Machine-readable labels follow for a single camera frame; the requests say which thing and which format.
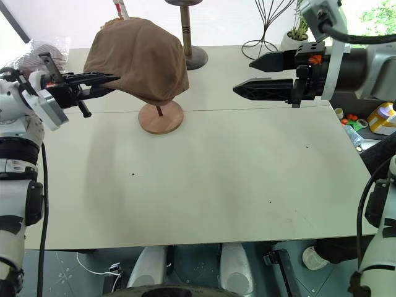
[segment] brown cap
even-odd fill
[[[101,29],[84,72],[120,76],[105,84],[153,105],[165,105],[189,88],[180,41],[149,20],[130,18]]]

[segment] potted plant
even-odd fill
[[[308,42],[308,24],[301,14],[301,3],[303,0],[296,1],[295,22],[289,32],[286,32],[280,43],[282,51],[296,50],[302,43]]]

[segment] table surface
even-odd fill
[[[88,102],[91,118],[70,109],[70,122],[46,133],[47,249],[356,233],[369,174],[331,107],[240,98],[232,86],[267,75],[249,69],[238,47],[205,50],[209,63],[189,72],[191,89],[176,99],[185,118],[174,132],[145,132],[143,103],[113,92]],[[72,70],[86,54],[71,51]],[[27,249],[39,247],[40,232],[41,222],[28,228]],[[374,228],[365,222],[364,232]]]

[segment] white pot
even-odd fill
[[[303,43],[308,42],[308,38],[305,40],[294,40],[288,36],[286,32],[283,36],[282,42],[280,43],[280,51],[289,51],[289,50],[297,50],[297,48],[302,45]]]

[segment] green plant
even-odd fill
[[[293,27],[290,30],[288,36],[294,40],[305,40],[307,39],[307,31],[308,31],[308,24],[304,19],[303,15],[301,14],[301,3],[303,0],[296,1],[296,9],[295,9],[295,22]]]
[[[364,11],[360,20],[367,24],[365,35],[388,35],[396,32],[396,3],[382,0],[381,7]]]

